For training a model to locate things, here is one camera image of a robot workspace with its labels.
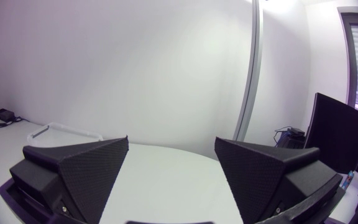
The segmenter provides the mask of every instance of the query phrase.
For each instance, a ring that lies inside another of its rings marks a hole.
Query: white table
[[[346,189],[346,193],[341,201],[336,205],[334,211],[327,219],[330,222],[343,224],[349,223],[355,214],[356,206],[358,204],[358,172],[354,172],[354,177],[351,184]]]
[[[0,186],[11,178],[9,168],[24,158],[27,135],[38,128],[22,121],[0,129]],[[100,223],[128,220],[242,223],[218,161],[178,149],[138,144],[129,144]],[[20,223],[1,196],[0,223]]]

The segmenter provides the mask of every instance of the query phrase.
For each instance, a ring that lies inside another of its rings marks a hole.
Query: textured black panel
[[[215,151],[245,224],[255,223],[280,181],[284,163],[216,138]]]
[[[58,172],[83,218],[94,224],[100,221],[128,147],[128,139],[122,138],[54,148],[26,146],[23,153]]]
[[[216,138],[215,151],[245,224],[259,220],[284,173],[317,160],[319,150],[279,149]]]
[[[88,223],[99,223],[127,151],[125,138],[60,163],[63,181]]]

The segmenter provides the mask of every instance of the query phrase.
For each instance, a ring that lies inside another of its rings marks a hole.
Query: power adapter
[[[0,120],[1,121],[8,123],[8,122],[14,121],[15,119],[16,119],[15,113],[13,113],[12,111],[9,111],[9,110],[5,110],[4,108],[0,109]]]

